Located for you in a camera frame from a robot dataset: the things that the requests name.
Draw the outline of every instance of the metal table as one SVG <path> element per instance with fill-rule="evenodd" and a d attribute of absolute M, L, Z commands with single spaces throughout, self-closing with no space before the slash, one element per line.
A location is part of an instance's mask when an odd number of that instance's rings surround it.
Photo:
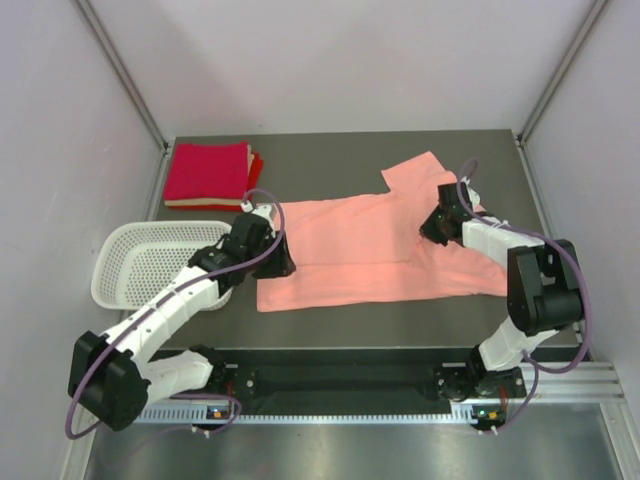
<path fill-rule="evenodd" d="M 482 164 L 473 185 L 483 205 L 514 225 L 542 228 L 513 135 L 507 130 L 183 137 L 177 143 L 242 140 L 248 140 L 265 160 L 259 185 L 286 202 L 387 192 L 380 171 L 429 150 L 454 172 L 475 156 Z M 425 210 L 425 219 L 429 213 Z M 157 220 L 229 223 L 233 217 L 164 205 L 156 214 Z M 506 315 L 504 298 L 480 295 L 258 313 L 256 283 L 248 279 L 224 309 L 197 314 L 167 347 L 197 343 L 223 348 L 469 347 L 489 336 Z M 576 337 L 566 331 L 549 345 L 575 346 Z"/>
<path fill-rule="evenodd" d="M 179 139 L 208 144 L 238 140 Z M 474 186 L 483 204 L 514 224 L 541 228 L 508 131 L 269 135 L 248 140 L 266 162 L 260 186 L 283 201 L 384 192 L 381 169 L 427 150 L 453 171 L 469 156 L 477 156 L 484 162 Z M 233 214 L 160 206 L 156 218 L 229 222 Z M 487 296 L 259 314 L 255 283 L 249 280 L 224 309 L 198 314 L 167 347 L 206 344 L 224 349 L 225 358 L 239 365 L 269 369 L 370 364 L 374 369 L 400 368 L 411 376 L 426 371 L 423 363 L 461 361 L 505 315 L 504 299 Z M 576 336 L 563 332 L 550 344 L 537 350 L 540 358 L 566 360 L 575 352 Z M 532 370 L 523 371 L 530 388 Z M 441 403 L 423 399 L 416 406 L 433 408 L 430 413 L 403 415 L 413 408 L 410 396 L 393 397 L 390 406 L 383 407 L 401 412 L 392 415 L 395 423 L 384 415 L 316 414 L 313 401 L 298 405 L 305 412 L 302 417 L 292 404 L 287 407 L 291 414 L 275 417 L 268 409 L 252 412 L 249 406 L 249 415 L 222 435 L 204 440 L 188 429 L 172 432 L 128 460 L 140 442 L 166 425 L 135 424 L 121 433 L 100 429 L 85 479 L 636 478 L 638 440 L 613 367 L 586 362 L 563 379 L 543 379 L 539 392 L 529 411 L 497 438 L 478 437 L 468 425 L 443 425 L 452 416 L 438 413 Z M 398 398 L 409 401 L 402 404 Z M 474 402 L 484 405 L 468 400 L 459 406 Z M 367 408 L 361 410 L 358 413 L 367 413 Z M 125 462 L 117 471 L 108 470 L 98 459 L 99 451 L 109 463 Z"/>

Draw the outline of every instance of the pink t-shirt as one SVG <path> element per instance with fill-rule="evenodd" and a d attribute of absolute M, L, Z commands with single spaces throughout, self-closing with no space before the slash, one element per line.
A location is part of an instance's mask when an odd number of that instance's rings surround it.
<path fill-rule="evenodd" d="M 484 255 L 422 238 L 438 185 L 456 181 L 427 152 L 382 175 L 390 192 L 284 203 L 298 270 L 258 281 L 258 311 L 395 302 L 485 293 L 506 295 L 505 270 Z"/>

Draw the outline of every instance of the cable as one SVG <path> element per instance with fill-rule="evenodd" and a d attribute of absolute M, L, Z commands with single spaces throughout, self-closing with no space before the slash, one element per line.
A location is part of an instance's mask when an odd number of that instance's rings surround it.
<path fill-rule="evenodd" d="M 262 260 L 264 260 L 265 258 L 267 258 L 269 255 L 271 255 L 274 252 L 274 250 L 278 247 L 278 245 L 280 244 L 280 242 L 282 241 L 282 239 L 284 237 L 285 218 L 284 218 L 284 211 L 282 210 L 282 205 L 280 205 L 280 203 L 275 198 L 275 196 L 273 196 L 270 192 L 268 192 L 266 190 L 263 190 L 261 188 L 254 188 L 254 189 L 251 189 L 251 190 L 247 191 L 244 194 L 244 197 L 242 199 L 243 202 L 246 201 L 246 199 L 250 195 L 252 195 L 254 193 L 260 193 L 262 195 L 265 195 L 267 198 L 269 198 L 269 200 L 275 205 L 276 209 L 278 210 L 278 215 L 280 215 L 280 231 L 278 232 L 278 235 L 276 236 L 276 239 L 273 242 L 273 244 L 269 248 L 267 248 L 267 250 L 265 250 L 263 253 L 258 255 L 256 258 L 248 260 L 248 261 L 246 261 L 244 263 L 240 263 L 238 265 L 233 265 L 231 267 L 222 268 L 220 270 L 215 270 L 213 272 L 209 272 L 209 273 L 207 273 L 205 275 L 200 275 L 199 277 L 193 278 L 193 279 L 189 280 L 188 282 L 185 282 L 182 285 L 179 285 L 178 287 L 176 287 L 176 289 L 174 291 L 171 291 L 171 292 L 167 293 L 164 297 L 162 297 L 158 301 L 158 303 L 156 303 L 155 308 L 160 308 L 162 305 L 167 303 L 169 301 L 169 299 L 171 299 L 171 297 L 173 297 L 177 292 L 181 292 L 182 290 L 184 290 L 186 288 L 189 288 L 190 286 L 194 285 L 195 283 L 201 282 L 203 280 L 208 280 L 208 279 L 211 279 L 211 278 L 215 278 L 215 277 L 218 277 L 220 275 L 224 275 L 226 273 L 231 273 L 231 272 L 234 272 L 236 270 L 241 270 L 241 269 L 244 269 L 244 268 L 247 268 L 247 267 L 251 267 L 251 266 L 261 262 Z M 113 342 L 110 345 L 108 345 L 107 348 L 105 348 L 102 351 L 102 353 L 100 353 L 100 355 L 98 355 L 96 360 L 87 369 L 87 372 L 82 377 L 82 380 L 80 380 L 80 383 L 78 384 L 78 387 L 76 388 L 76 391 L 73 394 L 73 397 L 71 399 L 71 404 L 69 405 L 69 410 L 67 412 L 67 417 L 66 417 L 65 425 L 64 425 L 64 431 L 65 431 L 65 434 L 67 435 L 67 437 L 69 439 L 77 440 L 79 438 L 82 438 L 85 435 L 88 435 L 89 433 L 94 431 L 96 428 L 98 428 L 98 426 L 102 423 L 102 422 L 98 421 L 98 422 L 94 423 L 93 425 L 90 425 L 85 430 L 81 431 L 80 433 L 73 432 L 73 416 L 75 414 L 76 408 L 78 407 L 78 404 L 80 403 L 80 397 L 82 396 L 82 393 L 84 392 L 84 389 L 87 387 L 87 385 L 89 383 L 89 380 L 91 380 L 91 377 L 95 374 L 95 372 L 98 370 L 100 365 L 102 365 L 102 363 L 109 356 L 109 354 L 113 350 L 115 350 L 115 348 L 118 346 L 118 344 L 120 342 L 122 342 L 122 340 L 124 340 L 127 337 L 127 335 L 129 335 L 132 331 L 134 331 L 136 328 L 138 328 L 138 326 L 140 326 L 140 324 L 142 322 L 144 322 L 147 318 L 149 318 L 149 316 L 151 316 L 154 312 L 155 312 L 155 310 L 152 307 L 149 307 L 142 315 L 140 315 L 140 317 L 136 321 L 132 322 L 131 325 L 129 325 L 120 335 L 118 335 L 113 340 Z"/>
<path fill-rule="evenodd" d="M 509 394 L 507 388 L 504 385 L 500 385 L 500 408 L 504 413 L 507 413 L 509 407 Z"/>
<path fill-rule="evenodd" d="M 462 204 L 462 206 L 464 207 L 464 209 L 467 211 L 467 213 L 469 215 L 471 215 L 476 220 L 479 220 L 480 222 L 484 223 L 485 225 L 494 226 L 496 224 L 496 222 L 491 222 L 491 221 L 487 220 L 486 218 L 481 217 L 480 215 L 476 214 L 469 207 L 469 205 L 467 205 L 466 201 L 464 200 L 464 197 L 462 196 L 462 187 L 461 187 L 462 182 L 465 181 L 465 178 L 468 179 L 468 180 L 471 180 L 470 177 L 464 175 L 464 172 L 468 168 L 469 165 L 472 165 L 473 171 L 475 171 L 475 169 L 477 168 L 477 165 L 478 165 L 478 160 L 475 159 L 475 158 L 470 158 L 462 166 L 462 169 L 460 171 L 460 176 L 459 176 L 458 181 L 456 183 L 456 191 L 458 193 L 458 199 L 460 200 L 460 203 Z M 523 228 L 512 227 L 511 225 L 508 225 L 508 224 L 505 224 L 505 223 L 500 223 L 500 226 L 498 228 L 502 228 L 503 230 L 507 230 L 507 231 L 514 232 L 514 233 L 520 233 L 520 234 L 523 234 L 523 235 L 528 235 L 530 237 L 535 237 L 535 238 L 537 238 L 539 240 L 542 240 L 544 243 L 546 243 L 551 248 L 553 248 L 556 252 L 558 252 L 558 254 L 569 264 L 569 267 L 573 271 L 573 274 L 575 275 L 576 280 L 578 282 L 578 288 L 580 290 L 580 298 L 582 300 L 582 308 L 583 308 L 583 311 L 584 311 L 583 341 L 582 341 L 582 345 L 580 345 L 580 348 L 578 349 L 578 352 L 576 353 L 576 356 L 574 357 L 573 360 L 571 360 L 571 362 L 569 362 L 568 365 L 566 365 L 566 366 L 564 366 L 562 368 L 549 368 L 549 367 L 545 367 L 543 365 L 540 365 L 538 362 L 536 362 L 533 358 L 531 358 L 531 356 L 529 355 L 528 352 L 526 352 L 526 354 L 524 354 L 524 358 L 525 358 L 525 360 L 527 362 L 531 363 L 532 365 L 537 366 L 543 372 L 553 373 L 553 374 L 561 374 L 561 373 L 570 372 L 571 370 L 573 370 L 574 368 L 576 368 L 580 364 L 580 362 L 582 361 L 584 356 L 587 354 L 587 351 L 589 350 L 589 347 L 591 346 L 591 340 L 592 340 L 592 337 L 593 337 L 593 329 L 592 329 L 593 313 L 592 313 L 592 310 L 591 310 L 591 300 L 589 298 L 589 292 L 587 290 L 587 283 L 586 283 L 586 281 L 584 279 L 584 275 L 580 271 L 580 267 L 578 266 L 578 263 L 573 259 L 573 257 L 571 255 L 569 255 L 566 252 L 566 250 L 564 248 L 562 248 L 560 245 L 558 245 L 558 243 L 555 240 L 552 240 L 551 238 L 549 238 L 549 237 L 547 237 L 547 236 L 545 236 L 545 235 L 543 235 L 541 233 L 532 232 L 532 231 L 529 231 L 529 230 L 525 230 Z"/>
<path fill-rule="evenodd" d="M 516 410 L 516 412 L 513 415 L 511 415 L 511 418 L 509 418 L 503 425 L 495 429 L 496 435 L 498 433 L 504 432 L 507 428 L 513 425 L 516 422 L 516 420 L 518 420 L 518 418 L 520 418 L 520 416 L 524 413 L 526 408 L 529 406 L 529 403 L 531 403 L 531 400 L 533 400 L 533 397 L 536 394 L 536 390 L 538 389 L 539 382 L 540 382 L 540 370 L 538 370 L 538 367 L 534 365 L 533 366 L 533 384 L 529 389 L 529 393 L 527 394 L 527 397 L 524 399 L 522 404 L 518 407 L 518 410 Z"/>
<path fill-rule="evenodd" d="M 582 345 L 580 345 L 580 348 L 578 349 L 578 352 L 576 353 L 576 356 L 573 358 L 573 360 L 571 360 L 571 362 L 569 362 L 568 365 L 562 367 L 562 368 L 549 368 L 549 367 L 545 367 L 541 364 L 539 364 L 536 360 L 534 360 L 531 355 L 529 355 L 529 352 L 524 351 L 522 352 L 522 356 L 524 358 L 524 360 L 528 363 L 530 363 L 531 365 L 533 365 L 533 370 L 534 370 L 534 380 L 533 380 L 533 385 L 531 386 L 531 389 L 529 390 L 529 394 L 527 395 L 527 397 L 525 398 L 524 402 L 522 403 L 522 405 L 518 408 L 518 410 L 516 411 L 516 413 L 513 414 L 513 416 L 501 427 L 496 429 L 496 432 L 501 432 L 504 431 L 509 425 L 511 425 L 518 417 L 520 417 L 520 415 L 522 415 L 522 412 L 525 410 L 525 408 L 529 405 L 529 402 L 531 402 L 531 400 L 533 399 L 533 396 L 535 395 L 536 389 L 538 388 L 538 382 L 540 379 L 540 371 L 546 372 L 546 373 L 551 373 L 551 374 L 555 374 L 555 375 L 559 375 L 562 373 L 567 373 L 570 372 L 571 370 L 573 370 L 574 368 L 576 368 L 580 362 L 582 361 L 582 359 L 585 357 L 585 355 L 587 354 L 589 347 L 591 346 L 591 341 L 593 338 L 593 311 L 591 309 L 591 300 L 589 298 L 589 291 L 587 289 L 587 283 L 586 280 L 584 278 L 584 275 L 582 274 L 582 271 L 580 270 L 580 267 L 578 266 L 578 263 L 574 260 L 574 258 L 569 255 L 566 250 L 564 248 L 562 248 L 560 245 L 558 245 L 558 243 L 541 234 L 538 232 L 532 232 L 529 230 L 526 230 L 524 228 L 517 228 L 517 227 L 512 227 L 506 223 L 503 222 L 491 222 L 489 220 L 487 220 L 485 217 L 482 217 L 478 214 L 476 214 L 473 209 L 467 204 L 466 200 L 464 199 L 464 197 L 462 196 L 462 182 L 468 182 L 471 180 L 471 177 L 473 176 L 473 174 L 475 173 L 477 167 L 478 167 L 478 159 L 476 158 L 470 158 L 468 159 L 464 165 L 462 165 L 462 168 L 460 169 L 460 174 L 458 175 L 457 178 L 457 182 L 456 182 L 456 192 L 458 194 L 458 200 L 460 201 L 460 203 L 462 204 L 462 206 L 464 207 L 464 209 L 466 210 L 466 212 L 471 215 L 471 217 L 475 218 L 476 220 L 484 223 L 485 225 L 489 225 L 489 226 L 496 226 L 497 228 L 502 228 L 504 230 L 510 231 L 510 232 L 514 232 L 514 233 L 519 233 L 519 234 L 523 234 L 523 235 L 528 235 L 530 237 L 534 237 L 537 238 L 539 240 L 542 240 L 544 243 L 546 243 L 547 245 L 549 245 L 551 248 L 553 248 L 556 252 L 558 252 L 558 254 L 569 264 L 569 267 L 571 268 L 571 270 L 573 271 L 573 274 L 576 277 L 576 280 L 578 282 L 578 289 L 580 291 L 580 299 L 582 300 L 582 308 L 583 308 L 583 312 L 584 312 L 584 331 L 583 331 L 583 341 L 582 341 Z"/>
<path fill-rule="evenodd" d="M 217 435 L 219 433 L 224 432 L 225 430 L 228 430 L 231 427 L 231 425 L 233 425 L 236 422 L 236 420 L 238 420 L 238 418 L 240 417 L 240 414 L 242 413 L 242 404 L 236 398 L 231 397 L 229 395 L 206 394 L 206 393 L 193 393 L 193 394 L 191 394 L 191 393 L 179 393 L 177 395 L 173 395 L 171 398 L 174 398 L 174 399 L 191 399 L 191 400 L 197 400 L 197 399 L 201 399 L 201 400 L 227 400 L 230 403 L 233 403 L 233 405 L 236 407 L 236 408 L 234 408 L 232 410 L 233 411 L 233 416 L 229 419 L 229 421 L 227 421 L 227 423 L 223 424 L 217 430 L 208 430 L 205 433 L 207 438 L 209 438 L 210 435 Z M 140 451 L 142 451 L 143 449 L 148 447 L 151 443 L 155 442 L 156 440 L 158 440 L 160 437 L 163 437 L 167 433 L 177 432 L 178 430 L 194 431 L 194 428 L 196 428 L 196 427 L 193 427 L 191 425 L 174 425 L 172 427 L 160 430 L 159 432 L 154 433 L 149 438 L 147 438 L 146 440 L 144 440 L 140 444 L 138 444 L 124 458 L 121 458 L 118 463 L 111 463 L 111 462 L 107 461 L 107 459 L 105 458 L 105 454 L 104 454 L 104 441 L 103 441 L 102 444 L 100 445 L 100 448 L 99 448 L 100 463 L 107 470 L 111 470 L 111 471 L 119 470 L 124 466 L 125 463 L 127 463 L 129 460 L 131 460 L 133 457 L 135 457 L 138 453 L 140 453 Z"/>

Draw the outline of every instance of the metal frame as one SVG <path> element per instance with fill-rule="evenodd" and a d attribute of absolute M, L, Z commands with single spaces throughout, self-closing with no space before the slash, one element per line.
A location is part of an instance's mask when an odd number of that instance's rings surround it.
<path fill-rule="evenodd" d="M 133 78 L 131 78 L 129 70 L 122 61 L 118 50 L 104 28 L 104 25 L 93 8 L 93 5 L 89 0 L 71 0 L 71 2 L 74 4 L 80 17 L 84 20 L 85 24 L 96 39 L 96 43 L 105 54 L 105 57 L 111 66 L 111 70 L 120 81 L 125 93 L 129 97 L 129 100 L 131 100 L 136 112 L 138 112 L 142 123 L 147 127 L 147 130 L 154 142 L 158 145 L 158 148 L 160 148 L 161 151 L 166 150 L 167 141 L 165 140 L 160 127 L 158 127 L 153 115 L 144 102 L 138 87 L 133 81 Z"/>
<path fill-rule="evenodd" d="M 551 103 L 551 100 L 555 96 L 555 93 L 558 90 L 558 87 L 564 80 L 567 72 L 569 71 L 575 59 L 577 58 L 578 53 L 580 53 L 580 50 L 585 45 L 594 27 L 598 23 L 598 20 L 602 18 L 602 15 L 606 7 L 610 3 L 611 3 L 610 0 L 595 0 L 591 4 L 591 8 L 587 12 L 585 18 L 580 23 L 580 27 L 578 28 L 578 31 L 574 35 L 573 40 L 569 44 L 569 47 L 567 48 L 564 55 L 562 56 L 560 63 L 558 63 L 556 70 L 553 72 L 553 75 L 549 79 L 549 82 L 547 83 L 547 86 L 542 92 L 542 95 L 536 102 L 535 107 L 533 107 L 533 110 L 529 114 L 529 117 L 527 118 L 527 121 L 524 124 L 522 133 L 519 135 L 519 139 L 523 143 L 526 143 L 531 137 L 531 134 L 535 130 L 536 126 L 538 125 L 538 122 L 542 118 L 542 115 L 544 114 L 547 107 Z"/>
<path fill-rule="evenodd" d="M 153 140 L 161 150 L 161 159 L 158 165 L 157 178 L 154 188 L 150 192 L 145 218 L 152 220 L 157 204 L 160 201 L 162 180 L 171 155 L 171 148 L 165 140 L 153 115 L 145 104 L 142 95 L 135 85 L 122 58 L 120 57 L 113 41 L 109 37 L 99 16 L 89 0 L 71 0 L 77 7 L 99 47 L 105 54 L 116 78 L 120 81 L 132 105 L 138 112 Z M 535 172 L 531 168 L 531 159 L 527 151 L 527 141 L 540 122 L 544 112 L 553 100 L 567 72 L 575 62 L 578 53 L 584 47 L 590 34 L 593 32 L 598 20 L 602 17 L 610 0 L 594 0 L 587 15 L 583 19 L 571 44 L 562 56 L 553 75 L 551 76 L 542 95 L 536 102 L 525 125 L 518 135 L 516 143 L 523 162 L 531 191 L 536 202 L 538 214 L 542 220 L 545 232 L 553 235 L 554 228 L 550 223 L 548 206 L 545 205 L 543 196 L 539 191 L 539 183 Z M 523 365 L 525 383 L 530 387 L 533 371 L 530 366 Z M 347 416 L 347 417 L 306 417 L 306 416 L 279 416 L 261 417 L 247 416 L 239 423 L 469 423 L 469 408 L 473 405 L 482 405 L 495 402 L 492 400 L 469 400 L 462 405 L 454 405 L 451 415 L 403 415 L 390 416 Z M 598 403 L 601 405 L 603 419 L 611 439 L 614 454 L 617 457 L 621 471 L 625 479 L 638 478 L 640 476 L 640 440 L 635 424 L 631 417 L 629 407 L 625 401 L 624 393 L 618 382 L 617 375 L 610 363 L 584 362 L 576 370 L 561 378 L 541 376 L 539 391 L 533 400 L 534 403 Z M 150 408 L 162 408 L 164 404 L 156 404 Z M 174 409 L 177 405 L 170 402 L 168 406 Z M 93 416 L 84 409 L 80 409 L 76 418 L 76 428 L 82 428 L 93 421 Z M 79 479 L 84 476 L 89 452 L 94 440 L 90 435 L 81 441 L 71 442 L 64 462 L 64 468 L 60 479 Z"/>
<path fill-rule="evenodd" d="M 202 424 L 221 425 L 226 420 L 208 420 L 207 408 L 211 402 L 194 400 L 158 402 L 145 408 L 136 423 L 139 424 Z M 416 415 L 242 415 L 238 425 L 441 425 L 474 424 L 472 405 L 451 405 L 451 413 Z"/>

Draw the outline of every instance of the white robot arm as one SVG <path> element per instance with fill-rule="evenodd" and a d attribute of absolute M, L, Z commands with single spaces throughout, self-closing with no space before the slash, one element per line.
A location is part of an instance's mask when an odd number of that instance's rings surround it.
<path fill-rule="evenodd" d="M 463 200 L 477 206 L 478 195 L 466 184 L 461 186 Z M 501 222 L 486 212 L 481 214 L 486 223 L 472 218 L 462 207 L 455 183 L 440 185 L 438 193 L 438 206 L 420 227 L 421 235 L 434 243 L 454 241 L 472 248 L 507 269 L 509 316 L 472 349 L 465 367 L 470 388 L 490 391 L 492 378 L 506 378 L 517 369 L 523 352 L 533 352 L 583 318 L 580 289 L 567 262 L 543 241 L 499 228 Z M 576 259 L 570 242 L 557 243 Z"/>
<path fill-rule="evenodd" d="M 72 397 L 98 355 L 133 322 L 144 317 L 115 345 L 80 396 L 79 403 L 111 429 L 117 431 L 130 425 L 148 404 L 185 390 L 203 388 L 209 382 L 216 365 L 212 356 L 204 352 L 206 349 L 150 362 L 193 315 L 215 304 L 229 289 L 239 285 L 249 271 L 255 278 L 288 276 L 295 271 L 283 232 L 273 253 L 251 269 L 239 268 L 207 278 L 216 270 L 257 258 L 275 242 L 275 208 L 272 205 L 253 208 L 250 204 L 246 207 L 246 213 L 236 217 L 228 235 L 218 244 L 197 251 L 147 305 L 102 334 L 86 332 L 76 342 L 68 388 Z"/>

